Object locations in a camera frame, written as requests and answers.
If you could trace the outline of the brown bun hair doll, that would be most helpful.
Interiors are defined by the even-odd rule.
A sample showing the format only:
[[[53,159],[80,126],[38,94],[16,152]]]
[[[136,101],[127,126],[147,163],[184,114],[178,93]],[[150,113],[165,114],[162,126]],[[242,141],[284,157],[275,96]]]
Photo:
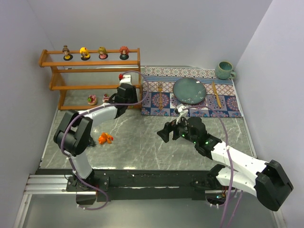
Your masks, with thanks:
[[[73,59],[73,55],[70,54],[70,50],[68,49],[67,45],[63,46],[62,53],[64,54],[63,59],[65,61],[70,61]]]

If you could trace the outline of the red hair doll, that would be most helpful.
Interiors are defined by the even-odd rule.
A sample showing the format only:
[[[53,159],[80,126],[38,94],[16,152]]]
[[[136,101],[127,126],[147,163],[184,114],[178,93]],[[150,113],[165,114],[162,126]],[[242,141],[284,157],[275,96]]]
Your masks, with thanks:
[[[121,60],[127,60],[129,58],[129,48],[127,46],[121,46],[119,53]]]

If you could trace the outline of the blonde hair pink doll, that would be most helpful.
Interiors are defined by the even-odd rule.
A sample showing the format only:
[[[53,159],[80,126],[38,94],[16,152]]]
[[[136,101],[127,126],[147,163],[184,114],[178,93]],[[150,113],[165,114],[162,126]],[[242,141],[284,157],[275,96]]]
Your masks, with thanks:
[[[99,59],[104,60],[108,58],[108,52],[105,47],[99,47],[98,49]]]

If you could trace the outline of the yellow hair doll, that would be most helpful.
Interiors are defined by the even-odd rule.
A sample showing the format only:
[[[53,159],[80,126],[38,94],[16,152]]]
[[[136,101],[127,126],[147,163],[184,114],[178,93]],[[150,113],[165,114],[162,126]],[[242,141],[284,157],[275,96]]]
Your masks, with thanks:
[[[81,59],[83,61],[87,61],[90,59],[90,54],[89,54],[89,51],[86,47],[81,47],[80,50],[79,50],[79,53],[81,55]]]

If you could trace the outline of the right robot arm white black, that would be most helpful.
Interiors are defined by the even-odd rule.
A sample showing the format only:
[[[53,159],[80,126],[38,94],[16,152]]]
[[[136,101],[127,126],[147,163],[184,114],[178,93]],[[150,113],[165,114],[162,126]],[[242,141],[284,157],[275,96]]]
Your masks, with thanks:
[[[157,135],[167,143],[170,133],[173,140],[190,141],[200,155],[218,162],[208,172],[206,180],[193,182],[195,187],[215,190],[231,185],[257,197],[271,211],[278,211],[294,189],[279,162],[259,160],[227,146],[207,132],[199,117],[167,122]]]

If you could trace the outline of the pink bear strawberry toy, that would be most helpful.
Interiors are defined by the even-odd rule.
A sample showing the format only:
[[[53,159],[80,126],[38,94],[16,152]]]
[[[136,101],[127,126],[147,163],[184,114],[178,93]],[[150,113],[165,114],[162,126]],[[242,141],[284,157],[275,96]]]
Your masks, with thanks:
[[[89,105],[96,105],[97,104],[97,97],[96,95],[90,95],[88,98],[87,98],[87,103]]]

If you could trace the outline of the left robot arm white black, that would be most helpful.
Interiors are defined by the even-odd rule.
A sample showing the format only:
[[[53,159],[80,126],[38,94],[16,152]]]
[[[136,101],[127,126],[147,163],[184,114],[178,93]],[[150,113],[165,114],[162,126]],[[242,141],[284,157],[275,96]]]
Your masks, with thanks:
[[[92,179],[94,171],[85,150],[89,146],[93,126],[123,115],[128,106],[137,104],[136,87],[122,83],[108,102],[83,112],[65,112],[54,135],[54,142],[69,160],[73,173],[82,180]]]

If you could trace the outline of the strawberry cake slice toy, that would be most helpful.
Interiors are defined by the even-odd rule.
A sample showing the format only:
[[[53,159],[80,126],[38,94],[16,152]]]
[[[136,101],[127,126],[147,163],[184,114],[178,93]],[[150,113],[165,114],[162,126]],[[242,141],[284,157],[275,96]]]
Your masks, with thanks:
[[[110,99],[109,94],[104,94],[104,96],[103,96],[103,103],[107,103],[109,101],[109,99]]]

